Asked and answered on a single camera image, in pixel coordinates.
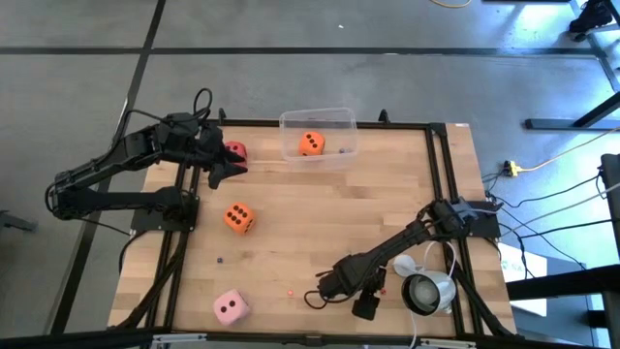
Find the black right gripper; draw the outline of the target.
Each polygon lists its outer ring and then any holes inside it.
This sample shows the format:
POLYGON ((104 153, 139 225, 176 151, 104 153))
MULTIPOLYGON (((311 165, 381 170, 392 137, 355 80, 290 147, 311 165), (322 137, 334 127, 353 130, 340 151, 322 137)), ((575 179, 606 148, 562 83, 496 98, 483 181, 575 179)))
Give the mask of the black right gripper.
POLYGON ((360 292, 352 313, 358 318, 373 320, 380 303, 377 293, 384 288, 386 275, 386 263, 370 252, 349 255, 321 277, 318 292, 326 303, 344 302, 360 292))

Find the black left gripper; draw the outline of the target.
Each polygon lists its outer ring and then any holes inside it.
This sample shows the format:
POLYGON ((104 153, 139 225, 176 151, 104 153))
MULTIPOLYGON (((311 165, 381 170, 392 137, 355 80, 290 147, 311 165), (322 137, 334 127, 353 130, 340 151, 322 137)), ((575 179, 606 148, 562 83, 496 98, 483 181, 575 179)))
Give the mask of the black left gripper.
POLYGON ((208 186, 211 189, 217 189, 224 178, 246 174, 248 172, 246 167, 229 164, 241 160, 240 156, 226 150, 223 133, 217 126, 206 123, 201 127, 195 148, 194 164, 208 173, 208 186))

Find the orange foam die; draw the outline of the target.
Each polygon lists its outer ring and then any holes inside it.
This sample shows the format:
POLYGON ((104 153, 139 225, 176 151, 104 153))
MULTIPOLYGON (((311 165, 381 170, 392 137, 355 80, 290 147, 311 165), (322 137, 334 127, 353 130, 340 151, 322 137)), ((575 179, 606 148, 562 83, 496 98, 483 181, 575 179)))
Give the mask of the orange foam die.
POLYGON ((255 212, 244 203, 234 203, 225 210, 224 221, 234 232, 245 236, 257 223, 257 218, 255 212))
POLYGON ((315 131, 305 132, 298 144, 298 153, 301 156, 319 156, 324 153, 326 145, 325 137, 315 131))

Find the pink foam die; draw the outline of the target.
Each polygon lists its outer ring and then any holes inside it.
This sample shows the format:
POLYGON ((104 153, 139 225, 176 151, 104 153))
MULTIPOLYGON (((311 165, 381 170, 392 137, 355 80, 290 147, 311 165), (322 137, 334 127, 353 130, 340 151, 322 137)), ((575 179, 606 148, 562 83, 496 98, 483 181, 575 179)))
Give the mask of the pink foam die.
POLYGON ((222 325, 229 326, 248 315, 250 306, 239 291, 231 289, 214 301, 213 311, 222 325))

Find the clear plastic container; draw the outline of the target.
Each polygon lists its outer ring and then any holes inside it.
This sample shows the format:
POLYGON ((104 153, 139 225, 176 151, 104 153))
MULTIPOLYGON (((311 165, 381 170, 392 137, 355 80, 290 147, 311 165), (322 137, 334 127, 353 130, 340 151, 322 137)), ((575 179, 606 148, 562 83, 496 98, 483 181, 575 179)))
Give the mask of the clear plastic container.
POLYGON ((280 115, 279 130, 281 154, 292 166, 309 168, 337 168, 353 161, 358 151, 356 116, 348 108, 286 111, 280 115), (325 137, 324 153, 319 156, 301 156, 298 144, 308 131, 325 137), (346 148, 346 153, 339 153, 346 148))

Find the white paper box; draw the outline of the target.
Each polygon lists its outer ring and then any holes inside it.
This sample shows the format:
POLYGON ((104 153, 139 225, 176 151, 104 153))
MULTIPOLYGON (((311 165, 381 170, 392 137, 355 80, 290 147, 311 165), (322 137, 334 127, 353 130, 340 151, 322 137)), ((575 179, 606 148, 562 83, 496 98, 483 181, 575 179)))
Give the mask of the white paper box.
MULTIPOLYGON (((525 252, 521 254, 519 248, 510 245, 498 244, 501 254, 501 269, 507 283, 547 276, 548 267, 545 257, 525 252)), ((547 300, 533 299, 526 301, 510 301, 511 306, 534 315, 547 315, 547 300)))

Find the black metal beam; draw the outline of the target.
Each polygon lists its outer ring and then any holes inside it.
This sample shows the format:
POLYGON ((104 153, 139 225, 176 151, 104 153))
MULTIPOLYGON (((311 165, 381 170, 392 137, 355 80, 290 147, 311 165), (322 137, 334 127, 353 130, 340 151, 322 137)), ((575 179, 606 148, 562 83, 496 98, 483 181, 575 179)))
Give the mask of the black metal beam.
POLYGON ((620 293, 620 265, 512 281, 506 286, 511 301, 620 293))

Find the black floor object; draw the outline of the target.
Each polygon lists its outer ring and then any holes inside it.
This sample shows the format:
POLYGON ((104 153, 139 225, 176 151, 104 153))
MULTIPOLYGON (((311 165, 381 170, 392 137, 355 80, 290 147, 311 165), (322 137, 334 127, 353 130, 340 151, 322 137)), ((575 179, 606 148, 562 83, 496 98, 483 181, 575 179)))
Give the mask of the black floor object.
POLYGON ((11 215, 7 210, 0 210, 0 232, 5 228, 15 228, 24 232, 34 232, 37 228, 37 224, 11 215))

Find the person's foot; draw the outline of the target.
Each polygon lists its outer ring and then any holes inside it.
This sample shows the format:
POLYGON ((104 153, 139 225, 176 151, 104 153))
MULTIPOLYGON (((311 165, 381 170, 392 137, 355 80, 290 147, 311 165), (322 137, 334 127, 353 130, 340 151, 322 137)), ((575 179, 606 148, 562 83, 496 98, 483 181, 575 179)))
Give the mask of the person's foot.
POLYGON ((593 28, 604 26, 612 21, 612 14, 605 5, 605 0, 588 0, 581 14, 569 25, 571 33, 584 33, 593 28))

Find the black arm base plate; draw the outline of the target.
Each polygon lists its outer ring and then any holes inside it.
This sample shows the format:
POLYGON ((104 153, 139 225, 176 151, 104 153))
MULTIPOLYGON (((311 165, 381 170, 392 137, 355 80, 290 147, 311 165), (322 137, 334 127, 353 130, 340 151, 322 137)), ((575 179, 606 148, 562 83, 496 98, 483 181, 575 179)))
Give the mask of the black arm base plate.
POLYGON ((486 201, 442 200, 434 204, 432 212, 439 222, 442 235, 454 238, 497 238, 500 236, 496 217, 499 206, 486 201))
POLYGON ((135 210, 131 228, 146 231, 192 231, 197 222, 200 198, 181 193, 154 207, 135 210))

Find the silver metal bracket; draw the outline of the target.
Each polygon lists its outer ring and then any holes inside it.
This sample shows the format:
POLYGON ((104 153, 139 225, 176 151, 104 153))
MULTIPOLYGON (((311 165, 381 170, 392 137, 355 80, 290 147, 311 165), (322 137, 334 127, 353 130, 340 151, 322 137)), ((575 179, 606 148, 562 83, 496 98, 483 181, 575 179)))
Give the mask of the silver metal bracket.
POLYGON ((475 342, 441 338, 422 338, 418 346, 433 349, 478 349, 475 342))
POLYGON ((206 333, 164 333, 154 335, 151 344, 162 346, 200 341, 207 341, 206 333))

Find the black aluminium table frame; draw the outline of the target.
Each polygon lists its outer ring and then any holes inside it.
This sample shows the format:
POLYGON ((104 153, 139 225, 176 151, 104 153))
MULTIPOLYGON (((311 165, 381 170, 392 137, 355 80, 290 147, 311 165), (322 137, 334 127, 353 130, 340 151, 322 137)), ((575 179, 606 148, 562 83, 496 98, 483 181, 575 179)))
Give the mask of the black aluminium table frame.
POLYGON ((320 271, 390 238, 428 202, 482 199, 467 125, 361 122, 357 157, 332 170, 289 166, 280 153, 277 120, 225 118, 221 128, 227 138, 248 147, 249 170, 223 181, 217 190, 199 183, 198 224, 188 239, 180 279, 159 298, 157 324, 170 323, 177 333, 436 338, 489 333, 481 312, 465 295, 450 314, 411 318, 393 272, 387 274, 387 293, 372 321, 354 316, 350 301, 316 310, 307 296, 320 271), (234 203, 244 203, 256 214, 257 223, 245 236, 224 221, 225 210, 234 203), (213 303, 231 289, 241 293, 250 312, 224 326, 213 303))

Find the black rail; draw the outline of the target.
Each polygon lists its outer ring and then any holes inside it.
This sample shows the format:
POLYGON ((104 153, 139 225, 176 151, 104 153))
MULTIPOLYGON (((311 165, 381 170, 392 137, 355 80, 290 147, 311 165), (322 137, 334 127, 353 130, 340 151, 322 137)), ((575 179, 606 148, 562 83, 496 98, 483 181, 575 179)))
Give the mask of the black rail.
MULTIPOLYGON (((156 334, 172 333, 163 327, 149 329, 111 329, 85 333, 61 333, 37 336, 0 338, 0 349, 123 349, 151 344, 156 334)), ((406 345, 414 341, 419 347, 422 338, 402 335, 343 335, 302 333, 229 333, 207 332, 207 341, 259 342, 298 344, 306 347, 326 345, 406 345)), ((456 337, 442 338, 475 342, 478 349, 603 349, 593 346, 551 343, 524 339, 518 335, 509 337, 465 333, 456 337)))

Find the black table leg frame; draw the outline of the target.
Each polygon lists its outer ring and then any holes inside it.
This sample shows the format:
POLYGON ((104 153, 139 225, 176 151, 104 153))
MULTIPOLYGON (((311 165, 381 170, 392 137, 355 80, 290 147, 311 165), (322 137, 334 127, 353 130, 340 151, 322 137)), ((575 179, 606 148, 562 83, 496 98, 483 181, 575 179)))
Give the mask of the black table leg frame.
POLYGON ((593 28, 584 33, 570 33, 575 42, 588 40, 593 49, 597 49, 599 59, 605 75, 607 76, 614 93, 599 105, 577 119, 548 119, 529 118, 524 121, 528 130, 537 131, 620 131, 620 119, 607 120, 605 118, 616 111, 620 111, 620 78, 611 69, 605 58, 605 53, 598 47, 593 34, 604 31, 620 31, 620 0, 604 0, 604 4, 612 14, 612 21, 604 26, 593 28))

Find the black metal post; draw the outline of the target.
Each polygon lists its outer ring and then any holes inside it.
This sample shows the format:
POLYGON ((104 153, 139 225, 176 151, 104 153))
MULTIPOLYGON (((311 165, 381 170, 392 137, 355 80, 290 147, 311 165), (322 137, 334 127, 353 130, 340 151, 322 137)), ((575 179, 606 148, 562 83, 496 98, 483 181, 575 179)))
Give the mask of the black metal post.
MULTIPOLYGON (((620 260, 620 154, 604 154, 601 171, 616 250, 620 260)), ((604 292, 604 309, 612 349, 620 349, 620 262, 611 268, 610 291, 604 292)))

